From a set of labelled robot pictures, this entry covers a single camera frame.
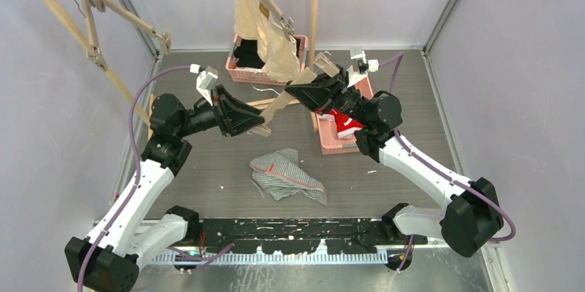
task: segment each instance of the purple cable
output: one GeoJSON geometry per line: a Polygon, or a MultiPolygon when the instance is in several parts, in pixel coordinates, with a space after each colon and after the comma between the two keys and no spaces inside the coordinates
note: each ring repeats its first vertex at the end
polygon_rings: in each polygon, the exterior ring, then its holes
{"type": "Polygon", "coordinates": [[[152,83],[157,78],[164,76],[164,75],[168,74],[169,72],[179,71],[179,70],[189,70],[189,68],[190,68],[190,66],[175,66],[174,68],[169,68],[169,69],[166,69],[166,70],[156,74],[155,76],[150,78],[138,90],[138,93],[134,97],[134,100],[132,101],[132,104],[130,106],[130,115],[128,117],[128,131],[130,132],[130,146],[132,147],[132,153],[134,156],[134,163],[136,164],[136,179],[135,179],[134,185],[132,186],[132,189],[130,190],[126,199],[124,199],[124,201],[122,202],[122,204],[120,205],[118,210],[114,213],[114,215],[112,216],[110,221],[108,223],[106,223],[106,225],[103,228],[103,231],[97,236],[97,238],[93,242],[92,246],[90,247],[89,251],[87,252],[86,256],[83,258],[83,262],[81,263],[81,268],[79,269],[79,276],[77,277],[77,292],[83,292],[83,279],[85,278],[86,269],[88,268],[90,258],[92,256],[92,254],[95,252],[97,245],[100,243],[100,241],[106,235],[106,233],[108,232],[110,227],[112,227],[112,225],[114,224],[114,222],[116,221],[118,216],[120,216],[120,214],[122,213],[122,210],[126,207],[128,202],[130,202],[130,199],[132,198],[132,196],[136,192],[138,185],[140,184],[140,177],[142,176],[142,173],[140,170],[140,155],[138,154],[138,147],[136,145],[136,136],[134,134],[134,121],[133,121],[134,111],[135,111],[136,105],[138,103],[138,98],[140,98],[140,95],[142,94],[142,92],[144,92],[144,90],[148,87],[148,85],[150,85],[150,83],[152,83]]]}
{"type": "MultiPolygon", "coordinates": [[[[392,74],[392,81],[390,82],[390,93],[392,92],[392,89],[394,88],[396,74],[398,73],[398,67],[400,66],[400,62],[402,61],[403,56],[404,56],[404,52],[400,52],[400,53],[396,54],[393,58],[391,58],[388,61],[385,61],[379,65],[380,67],[382,67],[382,66],[385,66],[386,64],[389,64],[392,61],[396,60],[396,66],[394,67],[394,73],[392,74]]],[[[457,185],[458,187],[464,189],[465,191],[468,191],[469,193],[480,198],[481,201],[487,203],[490,207],[492,207],[495,211],[497,211],[497,213],[499,213],[506,220],[506,222],[508,222],[508,225],[510,226],[510,234],[503,236],[503,237],[491,238],[490,239],[491,242],[505,242],[505,241],[510,240],[516,236],[516,225],[514,224],[514,222],[512,222],[512,219],[510,218],[510,216],[508,216],[508,214],[505,211],[503,211],[498,205],[496,205],[492,200],[488,199],[485,195],[474,190],[473,188],[471,188],[471,187],[469,187],[469,186],[467,186],[467,185],[465,185],[457,180],[454,180],[450,175],[447,175],[446,173],[444,173],[443,171],[438,169],[436,166],[433,166],[430,162],[428,162],[425,159],[423,159],[422,157],[420,157],[420,155],[418,155],[417,153],[412,153],[410,150],[410,147],[408,147],[406,145],[406,143],[404,143],[404,140],[402,140],[402,138],[400,137],[400,132],[397,129],[394,129],[393,131],[394,131],[394,136],[396,137],[398,142],[402,145],[402,147],[404,147],[404,149],[408,152],[408,154],[412,155],[415,159],[417,159],[419,162],[421,162],[424,166],[431,169],[433,172],[437,173],[439,176],[443,177],[444,179],[446,179],[450,183],[453,183],[454,185],[457,185]]]]}
{"type": "MultiPolygon", "coordinates": [[[[199,266],[197,266],[195,269],[191,270],[191,273],[194,273],[195,271],[200,271],[202,269],[205,269],[211,262],[213,262],[214,260],[216,260],[218,257],[222,256],[223,254],[226,254],[227,252],[229,252],[229,250],[232,248],[232,246],[234,246],[234,244],[228,244],[226,247],[224,247],[221,251],[219,251],[218,254],[214,255],[214,256],[210,256],[210,257],[197,257],[197,256],[193,256],[189,253],[183,252],[180,249],[177,249],[175,247],[167,247],[167,249],[170,249],[171,251],[177,252],[179,254],[181,254],[182,256],[193,260],[193,261],[207,261],[203,264],[200,264],[199,266]]],[[[146,290],[147,288],[151,287],[152,285],[156,284],[158,281],[163,280],[165,278],[168,278],[171,276],[172,273],[168,273],[166,275],[164,275],[163,277],[155,280],[154,282],[143,286],[143,287],[138,287],[135,289],[132,289],[133,291],[142,291],[142,290],[146,290]]]]}
{"type": "Polygon", "coordinates": [[[193,256],[187,252],[183,252],[180,249],[176,248],[176,247],[167,247],[167,249],[170,249],[171,251],[177,252],[178,254],[181,254],[182,256],[188,258],[189,260],[193,260],[193,261],[213,261],[215,259],[217,259],[218,257],[222,256],[223,254],[227,253],[232,246],[234,246],[234,244],[228,244],[227,246],[224,247],[224,249],[222,249],[221,251],[219,251],[218,254],[214,255],[214,256],[210,256],[210,257],[200,257],[200,256],[193,256]]]}
{"type": "Polygon", "coordinates": [[[400,274],[400,271],[402,270],[402,267],[406,263],[406,258],[408,257],[408,255],[412,251],[412,247],[414,247],[414,245],[413,245],[413,238],[414,238],[413,235],[411,235],[410,238],[408,238],[408,245],[406,245],[406,252],[404,252],[404,257],[402,258],[402,261],[400,262],[400,265],[398,266],[398,269],[396,269],[396,272],[398,274],[400,274]]]}
{"type": "Polygon", "coordinates": [[[392,80],[390,81],[390,93],[394,88],[394,83],[396,82],[396,75],[398,75],[398,67],[400,66],[400,62],[402,62],[402,57],[404,57],[404,52],[399,52],[398,54],[394,55],[393,58],[389,59],[388,61],[380,63],[378,68],[381,68],[387,64],[390,64],[396,60],[396,65],[394,66],[394,73],[392,74],[392,80]]]}

